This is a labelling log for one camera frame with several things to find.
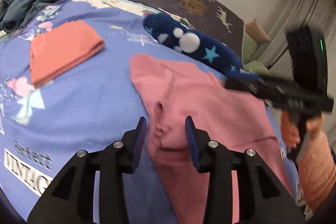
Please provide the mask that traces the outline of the right forearm peach sleeve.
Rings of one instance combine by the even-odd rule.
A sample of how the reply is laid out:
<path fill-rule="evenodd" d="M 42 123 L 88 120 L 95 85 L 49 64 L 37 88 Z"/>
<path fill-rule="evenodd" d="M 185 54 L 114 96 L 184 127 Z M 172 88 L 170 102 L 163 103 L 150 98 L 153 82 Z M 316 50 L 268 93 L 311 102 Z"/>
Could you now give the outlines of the right forearm peach sleeve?
<path fill-rule="evenodd" d="M 298 161 L 298 173 L 303 197 L 311 210 L 316 211 L 335 185 L 335 163 L 324 132 L 309 139 Z"/>

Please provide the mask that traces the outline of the right hand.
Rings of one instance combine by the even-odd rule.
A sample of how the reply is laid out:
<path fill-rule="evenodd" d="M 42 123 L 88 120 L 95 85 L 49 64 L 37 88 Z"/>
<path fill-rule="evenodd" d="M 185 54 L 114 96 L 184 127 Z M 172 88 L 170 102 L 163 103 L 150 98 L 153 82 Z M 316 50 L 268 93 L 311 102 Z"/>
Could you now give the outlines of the right hand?
<path fill-rule="evenodd" d="M 306 124 L 306 130 L 310 133 L 311 140 L 316 139 L 323 133 L 322 125 L 324 115 L 321 113 L 309 119 Z M 301 143 L 298 127 L 291 122 L 290 115 L 287 111 L 281 114 L 281 135 L 285 145 L 288 148 L 296 148 Z"/>

